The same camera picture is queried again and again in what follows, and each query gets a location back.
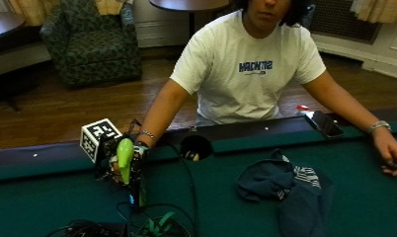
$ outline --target white t-shirt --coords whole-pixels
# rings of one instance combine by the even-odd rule
[[[242,24],[242,10],[218,18],[193,36],[170,79],[197,92],[197,113],[215,123],[270,119],[287,82],[305,84],[326,70],[310,33],[275,27],[254,39]]]

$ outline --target side table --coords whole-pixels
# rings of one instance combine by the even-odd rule
[[[23,16],[15,13],[0,12],[0,38],[10,34],[14,30],[22,27],[25,24]],[[13,110],[17,112],[19,109],[15,105],[7,92],[0,85],[0,100],[3,100]]]
[[[230,6],[230,0],[149,0],[162,10],[189,13],[189,37],[194,35],[194,13],[215,12]]]

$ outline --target small red object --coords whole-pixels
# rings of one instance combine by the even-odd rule
[[[303,106],[303,105],[297,105],[297,106],[295,106],[295,109],[297,109],[298,111],[309,111],[309,107],[307,107],[307,106]]]

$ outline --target green felt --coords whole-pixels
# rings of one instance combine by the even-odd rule
[[[397,137],[397,122],[391,125]],[[242,170],[267,158],[277,147],[290,162],[319,169],[334,182],[327,236],[397,236],[397,178],[382,175],[381,158],[369,136],[350,129],[347,137],[337,141],[319,136],[311,142],[287,143],[305,140],[305,135],[313,139],[318,136],[314,132],[267,136],[271,143],[262,141],[253,149],[249,147],[255,139],[233,139],[233,152],[226,150],[227,141],[214,142],[214,150],[223,152],[198,162],[186,161],[197,193],[199,236],[279,236],[275,219],[279,201],[249,202],[235,191]],[[166,159],[158,166],[150,166],[146,177],[147,204],[167,202],[193,215],[190,181],[179,161]]]
[[[397,122],[391,126],[397,137]],[[294,164],[318,168],[334,182],[327,236],[397,236],[397,178],[381,174],[369,136],[350,127],[345,132],[337,141],[326,141],[317,131],[215,141],[209,158],[186,161],[193,182],[171,148],[155,148],[149,160],[159,162],[145,169],[147,204],[175,204],[193,216],[193,183],[199,236],[279,236],[279,201],[247,202],[235,191],[246,166],[279,148]],[[122,222],[115,204],[126,200],[123,191],[94,181],[87,159],[0,167],[0,236],[45,236],[73,219]],[[150,214],[170,210],[190,229],[173,208]]]
[[[46,236],[75,219],[123,223],[115,204],[126,200],[90,171],[0,182],[0,236]]]

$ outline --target bracelet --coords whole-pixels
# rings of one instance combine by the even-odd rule
[[[142,134],[149,136],[149,138],[150,138],[150,140],[153,141],[153,143],[157,143],[157,139],[155,139],[155,137],[153,136],[153,134],[149,133],[147,130],[142,130],[142,131],[138,133],[137,136],[139,136],[139,135],[142,135]]]
[[[367,128],[366,132],[370,134],[381,126],[386,127],[387,130],[391,130],[390,124],[387,124],[385,120],[379,120]]]

